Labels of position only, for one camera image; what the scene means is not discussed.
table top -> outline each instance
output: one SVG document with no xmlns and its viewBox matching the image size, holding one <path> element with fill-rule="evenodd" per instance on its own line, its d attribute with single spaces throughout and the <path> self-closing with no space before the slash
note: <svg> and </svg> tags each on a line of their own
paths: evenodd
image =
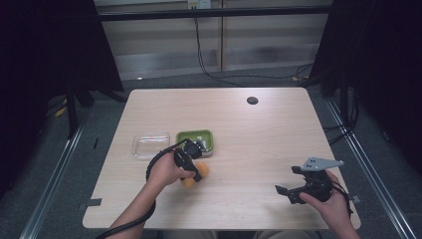
<svg viewBox="0 0 422 239">
<path fill-rule="evenodd" d="M 250 105 L 247 98 L 258 103 Z M 105 159 L 84 225 L 108 228 L 145 183 L 149 161 L 136 159 L 131 144 L 140 131 L 209 129 L 213 154 L 209 175 L 191 188 L 175 182 L 157 197 L 145 228 L 205 230 L 327 229 L 311 206 L 291 204 L 275 185 L 304 186 L 291 167 L 310 156 L 334 159 L 306 90 L 224 88 L 131 92 Z M 332 171 L 346 189 L 338 168 Z M 360 219 L 354 213 L 355 228 Z"/>
</svg>

black wire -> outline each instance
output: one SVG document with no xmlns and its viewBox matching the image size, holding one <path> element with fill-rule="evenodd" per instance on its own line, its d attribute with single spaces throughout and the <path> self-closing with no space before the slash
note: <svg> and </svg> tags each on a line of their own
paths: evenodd
<svg viewBox="0 0 422 239">
<path fill-rule="evenodd" d="M 165 153 L 168 153 L 168 152 L 170 152 L 170 151 L 172 151 L 173 150 L 173 148 L 174 147 L 176 147 L 176 146 L 178 146 L 178 145 L 180 145 L 181 143 L 183 143 L 183 142 L 185 142 L 187 139 L 183 139 L 183 140 L 181 140 L 181 141 L 179 141 L 179 142 L 177 142 L 175 145 L 172 145 L 172 146 L 170 146 L 170 147 L 167 147 L 167 148 L 165 148 L 164 150 L 162 150 L 161 152 L 159 152 L 152 160 L 151 160 L 151 162 L 149 163 L 149 165 L 148 165 L 148 168 L 146 169 L 146 173 L 145 173 L 145 178 L 146 178 L 146 181 L 148 181 L 148 179 L 149 179 L 149 173 L 150 173 L 150 171 L 151 171 L 151 169 L 152 169 L 152 166 L 165 154 Z M 97 237 L 97 239 L 104 239 L 104 238 L 106 238 L 106 237 L 109 237 L 109 236 L 112 236 L 112 235 L 115 235 L 115 234 L 117 234 L 117 233 L 119 233 L 119 232 L 121 232 L 121 231 L 123 231 L 123 230 L 127 230 L 127 229 L 129 229 L 129 228 L 131 228 L 131 227 L 134 227 L 134 226 L 137 226 L 137 225 L 139 225 L 139 224 L 141 224 L 142 222 L 144 222 L 144 221 L 146 221 L 149 217 L 151 217 L 152 216 L 152 213 L 154 213 L 154 211 L 155 211 L 155 200 L 154 200 L 154 203 L 152 204 L 152 206 L 151 206 L 151 208 L 149 208 L 149 210 L 148 210 L 148 212 L 146 212 L 146 214 L 145 215 L 143 215 L 143 216 L 141 216 L 140 218 L 138 218 L 138 219 L 135 219 L 135 220 L 133 220 L 133 221 L 131 221 L 131 222 L 127 222 L 127 223 L 125 223 L 125 224 L 123 224 L 123 225 L 120 225 L 120 226 L 118 226 L 118 227 L 115 227 L 115 228 L 111 228 L 110 230 L 108 230 L 108 231 L 106 231 L 105 233 L 103 233 L 102 235 L 100 235 L 99 237 Z"/>
<path fill-rule="evenodd" d="M 134 226 L 137 226 L 137 225 L 141 224 L 142 222 L 145 222 L 154 213 L 154 211 L 155 211 L 155 205 L 156 205 L 156 203 L 155 203 L 155 200 L 154 200 L 154 203 L 152 203 L 152 206 L 149 208 L 149 210 L 146 212 L 145 215 L 141 216 L 140 218 L 138 218 L 136 220 L 133 220 L 133 221 L 128 222 L 128 223 L 125 223 L 125 224 L 123 224 L 121 226 L 111 228 L 110 230 L 108 230 L 105 233 L 103 233 L 100 236 L 98 236 L 97 239 L 107 238 L 109 236 L 115 235 L 115 234 L 117 234 L 119 232 L 122 232 L 124 230 L 127 230 L 129 228 L 132 228 Z"/>
<path fill-rule="evenodd" d="M 297 69 L 295 74 L 289 75 L 289 76 L 284 76 L 284 77 L 269 77 L 269 76 L 254 76 L 254 75 L 244 75 L 244 76 L 242 76 L 242 75 L 231 75 L 231 76 L 224 76 L 224 77 L 212 76 L 205 69 L 204 61 L 203 61 L 203 58 L 202 58 L 201 43 L 200 43 L 200 40 L 199 40 L 198 19 L 194 18 L 194 20 L 195 20 L 196 43 L 197 43 L 197 48 L 198 48 L 199 66 L 200 66 L 202 72 L 214 81 L 221 82 L 221 83 L 227 83 L 227 84 L 231 84 L 231 85 L 234 85 L 234 86 L 237 86 L 237 87 L 244 88 L 244 86 L 242 86 L 242 85 L 232 83 L 232 82 L 223 81 L 223 79 L 229 79 L 229 78 L 265 78 L 265 79 L 278 79 L 278 80 L 279 79 L 286 79 L 286 78 L 292 78 L 292 77 L 297 76 L 298 74 L 304 72 L 309 66 L 312 65 L 312 64 L 302 65 L 302 66 L 299 67 L 299 69 L 302 68 L 302 67 L 305 67 L 304 69 L 302 69 L 300 71 L 299 71 L 299 69 Z"/>
</svg>

gray carpet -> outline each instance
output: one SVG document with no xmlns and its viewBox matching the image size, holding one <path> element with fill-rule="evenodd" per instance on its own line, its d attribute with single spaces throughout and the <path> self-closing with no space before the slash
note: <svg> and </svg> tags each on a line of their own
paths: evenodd
<svg viewBox="0 0 422 239">
<path fill-rule="evenodd" d="M 294 75 L 296 70 L 296 67 L 247 70 L 213 73 L 213 76 L 281 77 Z M 295 87 L 297 84 L 291 78 L 237 77 L 227 78 L 224 81 L 230 81 L 241 87 Z M 123 82 L 123 86 L 125 88 L 123 95 L 126 96 L 133 89 L 240 87 L 211 80 L 204 74 L 127 81 Z M 322 126 L 335 126 L 326 101 L 319 93 L 319 86 L 309 87 L 308 91 Z M 93 93 L 93 96 L 96 102 L 91 109 L 79 109 L 81 119 L 86 116 L 87 120 L 38 238 L 95 238 L 102 232 L 84 228 L 82 219 L 85 211 L 78 210 L 78 205 L 91 197 L 124 104 L 101 94 Z M 66 115 L 47 119 L 30 163 L 25 166 L 12 190 L 8 191 L 0 201 L 0 238 L 19 238 L 21 235 L 65 147 L 67 133 Z M 392 141 L 384 140 L 382 128 L 365 111 L 364 106 L 360 107 L 360 116 L 354 133 L 412 228 L 417 235 L 422 235 L 418 227 L 422 225 L 422 206 L 419 204 L 422 200 L 421 175 L 406 163 L 400 149 Z M 326 133 L 326 137 L 331 139 L 339 134 L 339 129 L 332 129 Z M 358 229 L 361 237 L 400 238 L 346 141 L 344 139 L 338 141 L 331 146 L 331 149 L 336 159 L 345 162 L 341 172 L 350 194 L 357 194 L 362 200 L 356 204 L 356 210 L 362 221 L 362 226 Z M 325 239 L 333 238 L 329 231 L 321 234 Z M 147 231 L 143 238 L 156 238 L 156 236 L 155 231 Z M 219 236 L 248 238 L 251 232 L 221 232 Z"/>
</svg>

wall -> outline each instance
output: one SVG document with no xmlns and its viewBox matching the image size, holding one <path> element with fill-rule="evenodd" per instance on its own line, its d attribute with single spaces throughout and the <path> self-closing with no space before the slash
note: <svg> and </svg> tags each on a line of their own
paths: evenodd
<svg viewBox="0 0 422 239">
<path fill-rule="evenodd" d="M 329 0 L 212 0 L 212 8 L 329 5 Z M 187 1 L 97 0 L 98 11 L 133 12 L 187 9 Z M 297 66 L 312 62 L 326 14 L 198 19 L 208 72 Z M 104 22 L 123 80 L 201 72 L 193 19 Z"/>
</svg>

forearm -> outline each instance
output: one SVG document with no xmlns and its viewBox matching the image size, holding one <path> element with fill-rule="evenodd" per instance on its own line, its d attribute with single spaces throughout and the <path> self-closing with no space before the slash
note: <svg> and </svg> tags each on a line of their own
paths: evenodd
<svg viewBox="0 0 422 239">
<path fill-rule="evenodd" d="M 133 201 L 127 206 L 127 208 L 120 214 L 120 216 L 114 221 L 110 228 L 114 228 L 123 225 L 127 222 L 131 222 L 145 215 L 150 207 L 152 206 L 155 198 L 161 192 L 164 186 L 153 184 L 148 181 Z M 109 238 L 140 238 L 143 231 L 144 223 L 141 223 L 135 227 L 124 230 L 117 233 Z"/>
</svg>

